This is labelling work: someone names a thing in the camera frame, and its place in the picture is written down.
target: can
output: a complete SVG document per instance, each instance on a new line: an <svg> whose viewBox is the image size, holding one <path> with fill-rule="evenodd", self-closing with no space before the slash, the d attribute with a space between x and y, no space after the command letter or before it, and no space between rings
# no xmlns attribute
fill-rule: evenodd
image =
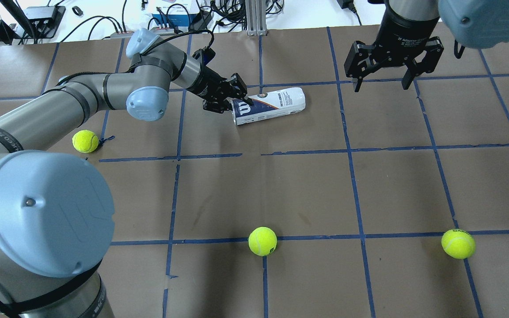
<svg viewBox="0 0 509 318"><path fill-rule="evenodd" d="M232 113L235 125L263 121L274 117L299 113L305 109L305 95L300 87L249 96L253 105L240 100L232 100Z"/></svg>

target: tennis ball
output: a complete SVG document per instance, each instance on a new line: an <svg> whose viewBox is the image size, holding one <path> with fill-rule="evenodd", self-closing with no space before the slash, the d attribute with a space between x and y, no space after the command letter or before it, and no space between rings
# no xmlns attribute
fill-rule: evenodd
<svg viewBox="0 0 509 318"><path fill-rule="evenodd" d="M72 145L81 153L90 153L97 149L99 138L89 130L80 130L72 137Z"/></svg>
<svg viewBox="0 0 509 318"><path fill-rule="evenodd" d="M459 260L471 257L476 250L475 239L467 231L452 229L441 238L441 246L449 256Z"/></svg>
<svg viewBox="0 0 509 318"><path fill-rule="evenodd" d="M258 256L266 256L274 252L276 243L276 234L268 227L259 227L249 235L249 248Z"/></svg>

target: black pole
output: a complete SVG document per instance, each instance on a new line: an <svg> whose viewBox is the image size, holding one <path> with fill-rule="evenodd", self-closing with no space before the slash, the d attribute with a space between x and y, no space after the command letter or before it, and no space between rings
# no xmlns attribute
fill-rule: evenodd
<svg viewBox="0 0 509 318"><path fill-rule="evenodd" d="M35 36L38 38L38 34L33 34L33 32L37 31L34 30L33 25L30 23L25 13L15 4L15 2L13 2L13 0L0 0L0 2L31 38L35 38Z"/></svg>

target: light blue joint cap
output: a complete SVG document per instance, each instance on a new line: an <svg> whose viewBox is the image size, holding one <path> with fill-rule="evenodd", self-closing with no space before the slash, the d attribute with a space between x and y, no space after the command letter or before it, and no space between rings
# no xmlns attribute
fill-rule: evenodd
<svg viewBox="0 0 509 318"><path fill-rule="evenodd" d="M164 116L168 92L158 86L141 87L127 97L127 111L141 121L157 121Z"/></svg>
<svg viewBox="0 0 509 318"><path fill-rule="evenodd" d="M440 0L439 13L457 42L467 48L509 42L509 1Z"/></svg>
<svg viewBox="0 0 509 318"><path fill-rule="evenodd" d="M88 161L33 150L0 159L0 249L32 273L91 269L111 244L113 213L109 187Z"/></svg>
<svg viewBox="0 0 509 318"><path fill-rule="evenodd" d="M153 44L158 38L159 35L150 32L145 28L140 28L131 36L131 40L129 40L129 44L127 44L127 50L125 50L125 54L127 54L128 58L133 58L133 56L137 53L143 54L146 49L149 48L151 44Z"/></svg>

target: gray robotic arm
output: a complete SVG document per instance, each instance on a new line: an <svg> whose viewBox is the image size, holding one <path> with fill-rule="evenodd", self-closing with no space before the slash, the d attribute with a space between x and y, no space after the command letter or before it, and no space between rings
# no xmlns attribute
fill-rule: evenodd
<svg viewBox="0 0 509 318"><path fill-rule="evenodd" d="M0 117L0 312L8 317L113 317L96 272L113 237L109 187L87 161L43 150L100 110L160 119L171 81L206 110L230 110L228 98L251 102L238 74L226 79L206 66L209 48L190 57L142 29L127 56L125 73L67 76Z"/></svg>
<svg viewBox="0 0 509 318"><path fill-rule="evenodd" d="M380 4L382 0L369 0ZM362 80L383 67L406 66L402 87L408 89L415 77L431 73L443 53L439 37L431 34L439 18L458 44L486 49L509 42L509 1L504 0L384 0L386 11L376 40L371 45L356 41L345 61L345 74L352 78L355 92ZM425 52L421 62L416 62Z"/></svg>

